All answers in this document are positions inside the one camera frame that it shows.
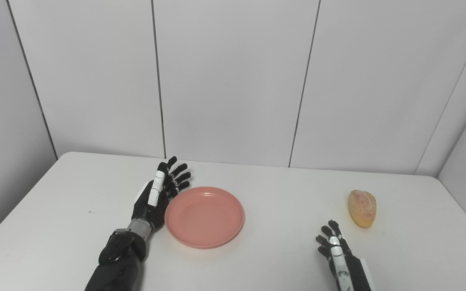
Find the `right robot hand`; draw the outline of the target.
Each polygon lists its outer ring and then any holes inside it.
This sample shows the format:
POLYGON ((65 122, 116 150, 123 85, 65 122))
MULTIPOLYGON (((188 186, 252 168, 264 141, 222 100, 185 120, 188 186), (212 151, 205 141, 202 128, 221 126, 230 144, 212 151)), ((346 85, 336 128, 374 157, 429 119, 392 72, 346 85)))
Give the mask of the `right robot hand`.
POLYGON ((353 254, 339 224, 335 220, 329 220, 321 231, 322 234, 316 236, 316 241, 320 244, 318 252, 328 261, 337 290, 374 291, 373 278, 366 261, 353 254))

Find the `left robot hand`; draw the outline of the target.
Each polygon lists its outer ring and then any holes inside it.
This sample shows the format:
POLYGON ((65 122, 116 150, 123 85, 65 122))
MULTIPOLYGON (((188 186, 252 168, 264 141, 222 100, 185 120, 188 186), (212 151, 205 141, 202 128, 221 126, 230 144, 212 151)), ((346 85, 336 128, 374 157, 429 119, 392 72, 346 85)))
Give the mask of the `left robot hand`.
POLYGON ((187 170, 188 165, 183 163, 173 168, 177 161, 173 156, 161 162, 154 179, 141 188, 134 204, 131 220, 145 224, 151 232, 163 226, 167 206, 190 186, 192 174, 187 170))

